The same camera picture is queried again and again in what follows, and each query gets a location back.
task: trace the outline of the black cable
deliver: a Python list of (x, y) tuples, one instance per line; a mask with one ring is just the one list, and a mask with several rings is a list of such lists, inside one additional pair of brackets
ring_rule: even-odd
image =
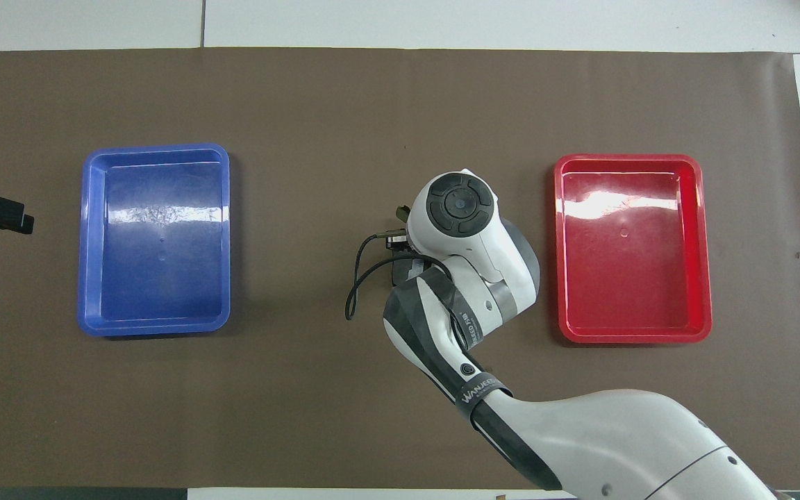
[[(358, 272), (360, 272), (360, 258), (363, 256), (363, 251), (366, 248), (366, 244), (369, 244), (369, 241), (375, 240), (375, 238), (380, 237), (378, 234), (373, 234), (372, 236), (366, 237), (366, 240), (363, 240), (360, 244), (359, 250), (356, 251), (356, 259), (353, 260), (353, 282), (356, 283), (356, 279), (358, 278)], [(359, 293), (357, 290), (353, 291), (353, 303), (350, 305), (350, 316), (353, 317), (353, 314), (356, 313), (356, 302), (359, 299)], [(345, 317), (347, 317), (347, 307), (345, 308)]]
[(450, 279), (450, 281), (453, 280), (453, 275), (451, 275), (450, 269), (448, 269), (444, 263), (440, 262), (440, 260), (434, 259), (434, 257), (423, 256), (421, 253), (398, 253), (396, 256), (388, 257), (385, 260), (379, 260), (378, 262), (375, 263), (375, 265), (372, 265), (371, 268), (366, 269), (366, 272), (362, 273), (362, 276), (360, 276), (360, 278), (356, 279), (353, 282), (353, 287), (347, 294), (347, 300), (345, 301), (345, 319), (350, 321), (356, 314), (356, 293), (358, 292), (360, 285), (363, 284), (364, 280), (366, 278), (369, 278), (369, 275), (374, 273), (376, 269), (381, 268), (381, 266), (389, 265), (390, 263), (396, 262), (397, 260), (407, 260), (407, 259), (425, 260), (426, 263), (428, 262), (431, 263), (432, 265), (438, 266), (438, 268), (440, 268), (440, 270), (442, 270), (442, 272), (444, 272), (444, 274), (447, 275), (447, 278)]

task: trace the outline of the red tray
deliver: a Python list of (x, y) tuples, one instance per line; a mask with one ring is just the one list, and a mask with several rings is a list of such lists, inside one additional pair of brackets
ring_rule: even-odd
[(706, 338), (712, 305), (699, 164), (684, 155), (569, 155), (553, 181), (566, 338)]

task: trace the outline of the brown paper backdrop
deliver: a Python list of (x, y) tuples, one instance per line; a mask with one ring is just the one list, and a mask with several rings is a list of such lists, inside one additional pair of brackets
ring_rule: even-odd
[[(233, 315), (212, 335), (76, 325), (93, 149), (231, 153)], [(800, 116), (788, 55), (204, 49), (0, 53), (0, 486), (529, 488), (393, 348), (388, 273), (342, 317), (353, 253), (468, 167), (553, 275), (544, 183), (574, 152), (705, 171), (715, 327), (696, 345), (571, 347), (539, 303), (474, 354), (519, 398), (637, 388), (800, 488)], [(371, 250), (366, 262), (384, 256)]]

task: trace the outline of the blue tray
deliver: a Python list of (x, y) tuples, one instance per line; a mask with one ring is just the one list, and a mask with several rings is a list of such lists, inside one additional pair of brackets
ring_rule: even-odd
[(211, 332), (231, 315), (231, 174), (216, 144), (99, 149), (85, 161), (79, 326)]

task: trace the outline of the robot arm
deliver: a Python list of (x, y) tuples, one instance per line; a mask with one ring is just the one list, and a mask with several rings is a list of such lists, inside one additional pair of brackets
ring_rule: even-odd
[(777, 498), (708, 427), (672, 399), (607, 390), (518, 401), (468, 349), (534, 303), (533, 250), (499, 217), (498, 199), (469, 171), (436, 177), (410, 209), (412, 247), (440, 259), (391, 292), (384, 326), (517, 471), (544, 490), (582, 499)]

